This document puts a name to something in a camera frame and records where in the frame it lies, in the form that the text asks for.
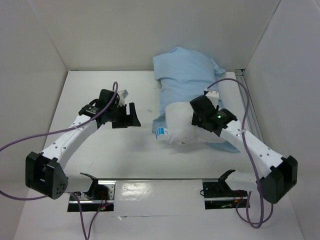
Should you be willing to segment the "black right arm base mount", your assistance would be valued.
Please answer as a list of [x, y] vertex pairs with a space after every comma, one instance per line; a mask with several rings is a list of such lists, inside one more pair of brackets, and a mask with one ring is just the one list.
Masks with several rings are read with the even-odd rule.
[[204, 198], [206, 210], [246, 208], [248, 193], [244, 190], [231, 190], [226, 183], [227, 177], [235, 172], [228, 170], [215, 179], [204, 179], [199, 194]]

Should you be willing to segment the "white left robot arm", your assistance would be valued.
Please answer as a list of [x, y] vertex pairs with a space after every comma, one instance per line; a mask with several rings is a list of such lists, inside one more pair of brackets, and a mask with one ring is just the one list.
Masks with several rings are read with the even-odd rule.
[[40, 153], [31, 152], [25, 160], [25, 185], [53, 200], [64, 193], [81, 192], [88, 200], [97, 197], [99, 180], [81, 172], [66, 175], [64, 169], [78, 148], [102, 125], [111, 123], [112, 128], [140, 127], [135, 104], [126, 104], [127, 90], [102, 89], [99, 97], [81, 108], [71, 125], [71, 130], [63, 133]]

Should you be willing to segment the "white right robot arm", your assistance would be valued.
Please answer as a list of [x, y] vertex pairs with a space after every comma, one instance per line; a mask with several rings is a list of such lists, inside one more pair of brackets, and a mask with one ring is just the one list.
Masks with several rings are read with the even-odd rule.
[[250, 154], [254, 162], [253, 173], [230, 169], [218, 178], [218, 190], [223, 196], [234, 191], [255, 192], [276, 204], [297, 183], [298, 162], [275, 152], [251, 132], [243, 129], [241, 121], [229, 110], [214, 106], [209, 98], [201, 95], [190, 102], [193, 109], [192, 125], [231, 143], [240, 152]]

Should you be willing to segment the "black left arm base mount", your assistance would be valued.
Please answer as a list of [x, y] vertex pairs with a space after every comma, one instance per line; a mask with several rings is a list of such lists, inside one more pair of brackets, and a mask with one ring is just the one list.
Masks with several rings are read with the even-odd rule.
[[67, 211], [69, 213], [112, 212], [116, 192], [116, 181], [97, 178], [88, 173], [69, 177], [67, 192], [74, 190], [69, 196]]

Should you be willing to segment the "white pillow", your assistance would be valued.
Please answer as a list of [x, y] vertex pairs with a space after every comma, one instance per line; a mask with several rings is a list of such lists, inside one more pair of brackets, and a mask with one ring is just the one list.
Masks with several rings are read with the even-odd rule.
[[152, 132], [164, 130], [158, 138], [173, 145], [185, 144], [224, 144], [225, 140], [215, 133], [192, 125], [194, 111], [189, 102], [175, 102], [167, 105], [164, 114], [153, 120]]

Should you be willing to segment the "light blue green pillowcase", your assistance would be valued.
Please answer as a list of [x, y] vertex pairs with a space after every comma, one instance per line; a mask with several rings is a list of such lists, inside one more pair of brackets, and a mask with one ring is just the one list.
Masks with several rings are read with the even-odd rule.
[[[159, 116], [165, 113], [165, 107], [177, 102], [188, 102], [211, 90], [220, 91], [216, 82], [225, 74], [225, 69], [210, 56], [202, 52], [175, 47], [172, 50], [153, 57], [154, 79], [160, 83]], [[230, 153], [239, 150], [231, 143], [206, 143], [211, 148]]]

